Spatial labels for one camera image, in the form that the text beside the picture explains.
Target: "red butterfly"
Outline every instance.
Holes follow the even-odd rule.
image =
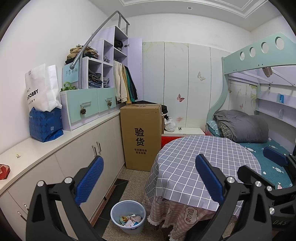
[[[180,101],[180,102],[182,102],[183,100],[185,100],[185,98],[181,98],[181,95],[178,94],[177,100]]]

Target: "metal handrail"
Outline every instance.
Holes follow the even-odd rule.
[[[106,19],[105,22],[102,23],[102,25],[93,33],[93,35],[88,39],[88,41],[85,43],[85,45],[82,47],[82,49],[77,54],[76,58],[74,59],[73,63],[70,65],[70,69],[74,69],[75,65],[79,61],[79,70],[78,70],[78,88],[81,89],[82,86],[82,58],[83,58],[83,52],[89,45],[89,43],[92,41],[92,39],[96,36],[96,34],[103,28],[103,26],[116,14],[119,14],[119,20],[118,20],[118,27],[120,28],[121,24],[121,18],[126,22],[126,35],[128,34],[128,26],[130,25],[129,22],[125,19],[124,16],[119,11],[115,11],[110,17]]]

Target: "white plastic bag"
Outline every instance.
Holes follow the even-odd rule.
[[[168,132],[174,132],[176,129],[176,123],[173,122],[173,119],[171,117],[168,118],[168,120],[165,119],[165,130]]]
[[[29,110],[52,111],[62,108],[55,65],[42,64],[25,74]]]

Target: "red package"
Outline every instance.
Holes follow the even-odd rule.
[[[10,167],[8,165],[0,164],[0,180],[6,179],[10,172]]]

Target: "gray comforter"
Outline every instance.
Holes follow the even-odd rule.
[[[226,125],[234,142],[267,142],[268,124],[259,115],[248,115],[238,110],[220,110],[214,118]]]

